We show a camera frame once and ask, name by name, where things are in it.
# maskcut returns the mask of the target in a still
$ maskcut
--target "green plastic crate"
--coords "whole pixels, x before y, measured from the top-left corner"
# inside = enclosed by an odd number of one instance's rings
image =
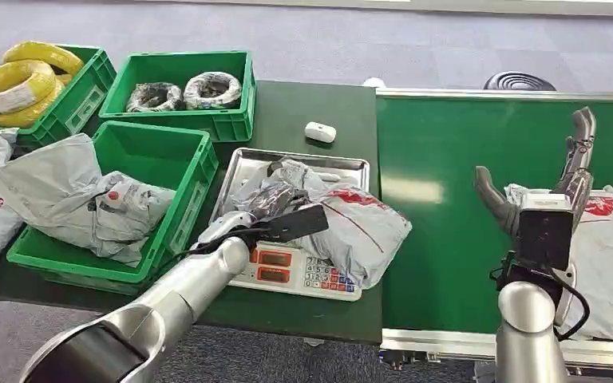
[[[99,109],[116,77],[116,70],[103,49],[58,46],[76,54],[85,65],[30,128],[20,129],[18,145],[23,148],[40,148],[80,132]]]
[[[165,81],[182,91],[189,79],[203,72],[226,72],[243,87],[237,109],[180,110],[173,112],[126,113],[125,105],[135,85]],[[255,114],[255,75],[249,52],[137,53],[125,62],[100,109],[104,120],[199,129],[216,142],[241,142],[252,138]]]
[[[39,271],[46,280],[137,294],[162,259],[187,246],[218,161],[206,132],[108,121],[93,136],[103,174],[117,170],[136,180],[176,190],[175,199],[142,247],[133,268],[27,227],[8,250],[12,263]]]

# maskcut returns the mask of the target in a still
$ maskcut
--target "keypad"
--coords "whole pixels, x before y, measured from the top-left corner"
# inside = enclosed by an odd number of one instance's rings
[[[341,291],[344,293],[354,293],[356,286],[354,281],[347,278],[339,270],[332,267],[332,263],[308,257],[306,259],[306,273],[304,286],[313,289],[324,289]]]

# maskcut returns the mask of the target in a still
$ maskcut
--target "stainless steel tray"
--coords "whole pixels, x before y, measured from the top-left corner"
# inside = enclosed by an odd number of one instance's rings
[[[262,166],[266,166],[286,156],[302,162],[319,174],[335,175],[342,180],[352,182],[366,192],[369,191],[370,164],[366,160],[238,148],[231,154],[231,162],[229,163],[227,175],[224,177],[222,188],[217,196],[217,202],[215,202],[215,207],[212,210],[210,222],[218,219],[225,213],[223,207],[227,202],[227,198],[241,187],[244,180],[249,179]],[[322,178],[325,182],[337,182],[337,180],[332,180],[329,176],[323,176]]]

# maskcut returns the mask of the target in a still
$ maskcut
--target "green table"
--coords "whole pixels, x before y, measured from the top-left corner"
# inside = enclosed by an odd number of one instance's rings
[[[473,189],[474,167],[489,167],[500,190],[551,188],[571,114],[586,105],[598,124],[594,188],[613,186],[613,95],[378,92],[382,200],[413,224],[384,277],[383,326],[395,330],[382,347],[494,356],[500,314],[488,273],[510,243]],[[613,342],[562,346],[571,363],[613,366]]]
[[[370,191],[378,194],[377,125],[372,89],[345,85],[307,85],[258,81],[255,133],[250,142],[215,144],[220,167],[191,241],[207,224],[234,149],[273,149],[370,162]],[[332,145],[313,144],[303,135],[309,121],[337,128]],[[129,297],[45,282],[36,273],[0,258],[0,299],[108,311]],[[280,334],[379,343],[381,283],[356,302],[341,302],[228,287],[200,323]]]

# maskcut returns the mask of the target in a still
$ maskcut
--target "white label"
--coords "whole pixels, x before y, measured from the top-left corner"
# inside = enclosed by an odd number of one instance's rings
[[[35,102],[34,93],[27,84],[23,83],[0,93],[0,113],[16,112]]]

